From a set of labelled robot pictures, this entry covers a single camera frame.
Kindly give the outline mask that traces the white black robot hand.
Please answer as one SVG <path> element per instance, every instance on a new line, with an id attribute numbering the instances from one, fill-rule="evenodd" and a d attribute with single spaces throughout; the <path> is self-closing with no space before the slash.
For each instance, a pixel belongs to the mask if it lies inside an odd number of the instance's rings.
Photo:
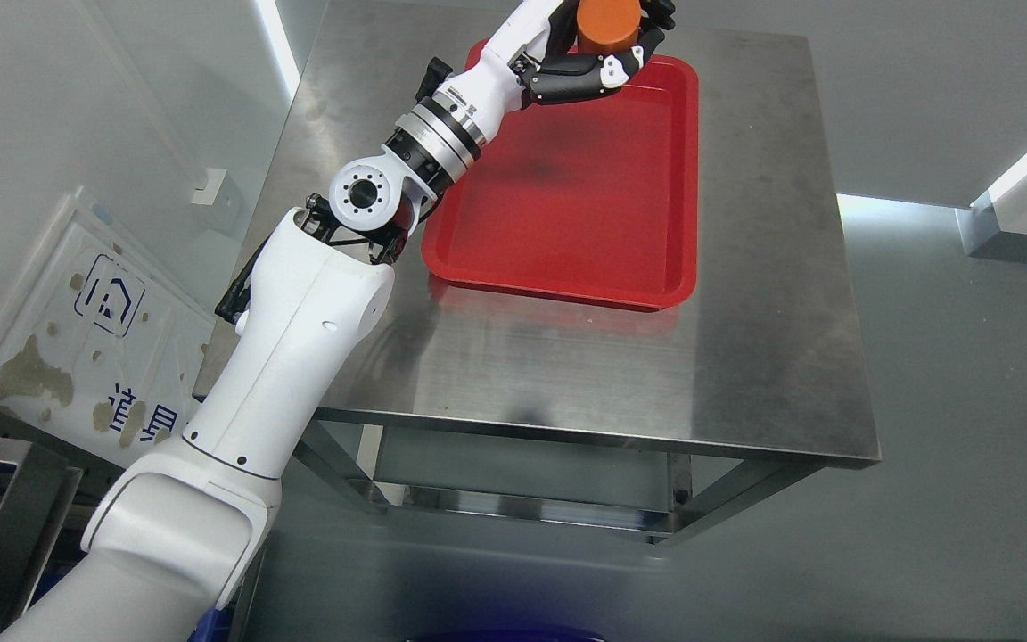
<path id="1" fill-rule="evenodd" d="M 674 29 L 672 1 L 639 1 L 638 44 L 612 54 L 576 53 L 579 1 L 522 1 L 482 46 L 473 66 L 446 78 L 431 98 L 482 141 L 509 112 L 616 95 L 651 61 Z"/>

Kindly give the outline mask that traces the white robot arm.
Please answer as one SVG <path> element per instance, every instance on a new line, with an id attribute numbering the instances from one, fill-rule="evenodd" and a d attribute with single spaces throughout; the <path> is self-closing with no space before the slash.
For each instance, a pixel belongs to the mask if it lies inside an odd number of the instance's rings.
<path id="1" fill-rule="evenodd" d="M 82 560 L 1 641 L 186 641 L 234 598 L 325 392 L 382 320 L 400 246 L 480 158 L 505 110 L 439 89 L 375 157 L 286 212 L 253 261 L 239 342 L 182 435 L 138 458 Z"/>

